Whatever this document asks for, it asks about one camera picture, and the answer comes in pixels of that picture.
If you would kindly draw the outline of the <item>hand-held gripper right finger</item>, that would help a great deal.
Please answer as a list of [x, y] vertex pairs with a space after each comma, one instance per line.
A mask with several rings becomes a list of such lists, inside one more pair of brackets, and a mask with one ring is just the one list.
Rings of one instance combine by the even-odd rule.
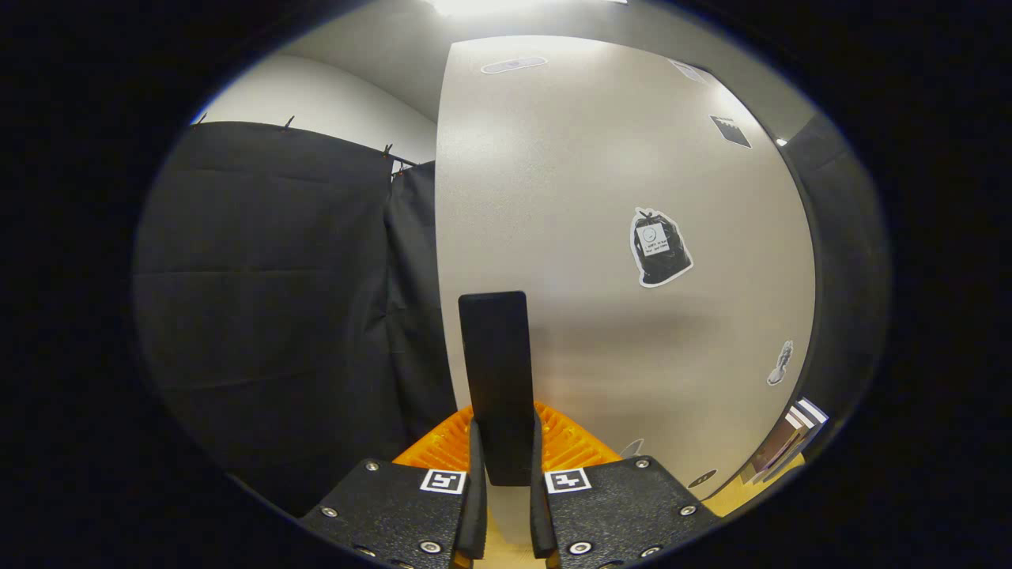
[[531, 540], [549, 568], [658, 568], [720, 517], [651, 456], [623, 458], [534, 404]]

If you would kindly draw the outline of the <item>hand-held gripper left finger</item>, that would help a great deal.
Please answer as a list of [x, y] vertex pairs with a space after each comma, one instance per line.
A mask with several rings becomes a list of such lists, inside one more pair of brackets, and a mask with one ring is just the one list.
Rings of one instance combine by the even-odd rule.
[[393, 461], [366, 458], [301, 525], [380, 568], [470, 568], [484, 557], [487, 488], [471, 407]]

